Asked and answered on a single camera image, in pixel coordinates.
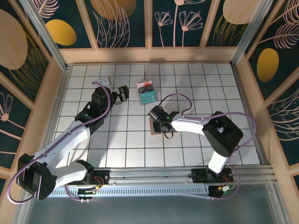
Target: yellow oval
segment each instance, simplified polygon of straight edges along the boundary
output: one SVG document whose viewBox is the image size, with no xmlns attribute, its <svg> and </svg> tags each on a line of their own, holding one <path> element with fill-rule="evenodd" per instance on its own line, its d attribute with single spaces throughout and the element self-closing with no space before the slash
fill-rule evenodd
<svg viewBox="0 0 299 224">
<path fill-rule="evenodd" d="M 225 0 L 223 16 L 229 23 L 249 23 L 259 3 L 260 0 Z"/>
<path fill-rule="evenodd" d="M 278 53 L 272 48 L 262 51 L 257 61 L 257 76 L 266 83 L 275 75 L 279 64 Z"/>
<path fill-rule="evenodd" d="M 50 20 L 46 23 L 53 40 L 64 46 L 70 46 L 77 40 L 75 30 L 65 21 Z"/>
<path fill-rule="evenodd" d="M 117 15 L 116 6 L 121 9 L 123 8 L 129 17 L 136 9 L 136 0 L 91 0 L 91 4 L 95 11 L 100 14 L 102 17 L 109 19 L 109 20 L 116 20 L 115 18 L 120 18 Z"/>
<path fill-rule="evenodd" d="M 11 70 L 19 69 L 27 57 L 27 39 L 20 23 L 0 9 L 0 64 Z"/>
</svg>

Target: yellow circle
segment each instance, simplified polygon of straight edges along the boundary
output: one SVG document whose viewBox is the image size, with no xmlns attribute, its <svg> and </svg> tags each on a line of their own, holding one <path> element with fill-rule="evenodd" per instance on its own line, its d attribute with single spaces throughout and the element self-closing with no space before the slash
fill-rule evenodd
<svg viewBox="0 0 299 224">
<path fill-rule="evenodd" d="M 27 57 L 27 39 L 20 23 L 0 9 L 0 64 L 11 70 L 19 69 Z"/>
<path fill-rule="evenodd" d="M 60 45 L 69 46 L 77 40 L 75 30 L 65 21 L 50 20 L 46 23 L 46 27 L 53 40 Z"/>
<path fill-rule="evenodd" d="M 118 5 L 119 9 L 123 8 L 125 10 L 127 17 L 129 17 L 136 9 L 136 0 L 90 0 L 93 8 L 100 14 L 102 17 L 109 20 L 116 20 L 117 10 L 116 5 Z"/>
<path fill-rule="evenodd" d="M 272 48 L 262 51 L 257 61 L 257 76 L 266 83 L 275 75 L 279 64 L 278 53 Z"/>
<path fill-rule="evenodd" d="M 260 0 L 225 0 L 223 16 L 233 24 L 245 24 L 251 21 Z"/>
</svg>

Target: white tiled floor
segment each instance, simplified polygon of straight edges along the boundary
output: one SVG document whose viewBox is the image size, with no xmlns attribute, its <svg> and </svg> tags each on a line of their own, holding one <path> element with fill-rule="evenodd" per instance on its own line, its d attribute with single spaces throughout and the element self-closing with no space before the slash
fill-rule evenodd
<svg viewBox="0 0 299 224">
<path fill-rule="evenodd" d="M 89 65 L 73 66 L 55 137 L 74 120 L 88 101 L 95 86 L 92 81 L 110 76 L 111 88 L 130 87 L 129 101 L 114 105 L 89 140 L 65 157 L 59 166 L 84 159 L 95 167 L 162 167 L 207 165 L 213 149 L 203 135 L 174 133 L 172 139 L 151 135 L 146 115 L 158 102 L 141 106 L 135 84 L 145 78 L 153 81 L 159 100 L 171 93 L 187 95 L 193 103 L 189 114 L 210 116 L 215 111 L 244 112 L 239 91 L 230 65 L 227 64 L 147 64 L 147 65 Z M 167 112 L 182 111 L 189 102 L 179 96 L 163 102 Z M 251 133 L 247 120 L 232 115 L 246 141 Z M 230 164 L 259 164 L 254 143 L 242 148 Z"/>
</svg>

